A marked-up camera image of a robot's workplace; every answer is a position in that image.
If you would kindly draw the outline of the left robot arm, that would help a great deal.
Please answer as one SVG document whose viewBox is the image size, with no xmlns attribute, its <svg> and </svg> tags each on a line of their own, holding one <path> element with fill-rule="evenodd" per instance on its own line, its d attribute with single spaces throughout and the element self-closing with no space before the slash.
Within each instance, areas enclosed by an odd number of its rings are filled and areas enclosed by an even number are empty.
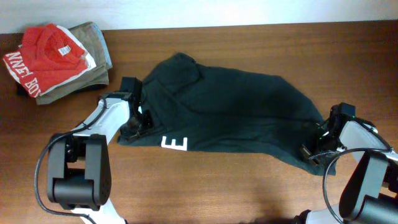
<svg viewBox="0 0 398 224">
<path fill-rule="evenodd" d="M 75 128 L 57 134 L 47 147 L 47 197 L 62 207 L 60 215 L 84 223 L 125 223 L 111 199 L 108 146 L 115 134 L 135 138 L 149 124 L 141 92 L 101 95 L 95 110 Z"/>
</svg>

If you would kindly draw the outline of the dark green t-shirt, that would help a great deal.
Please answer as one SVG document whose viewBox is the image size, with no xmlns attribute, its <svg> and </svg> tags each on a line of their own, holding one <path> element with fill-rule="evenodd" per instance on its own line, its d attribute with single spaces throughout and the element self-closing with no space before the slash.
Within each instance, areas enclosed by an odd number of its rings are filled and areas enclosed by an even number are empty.
<svg viewBox="0 0 398 224">
<path fill-rule="evenodd" d="M 312 101 L 277 75 L 208 67 L 178 53 L 142 82 L 141 107 L 154 127 L 123 146 L 187 144 L 189 151 L 261 153 L 322 175 L 300 147 L 323 122 Z"/>
</svg>

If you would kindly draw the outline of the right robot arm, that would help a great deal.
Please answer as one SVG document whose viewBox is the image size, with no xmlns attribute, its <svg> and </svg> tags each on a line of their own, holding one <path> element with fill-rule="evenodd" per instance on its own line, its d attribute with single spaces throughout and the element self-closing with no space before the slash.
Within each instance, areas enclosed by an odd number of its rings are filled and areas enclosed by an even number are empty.
<svg viewBox="0 0 398 224">
<path fill-rule="evenodd" d="M 397 197 L 381 193 L 383 187 L 397 192 L 397 153 L 369 121 L 349 116 L 328 119 L 304 143 L 306 160 L 322 165 L 322 191 L 326 207 L 306 210 L 294 223 L 397 223 Z M 340 201 L 332 205 L 327 178 L 336 162 L 352 154 L 356 168 Z"/>
</svg>

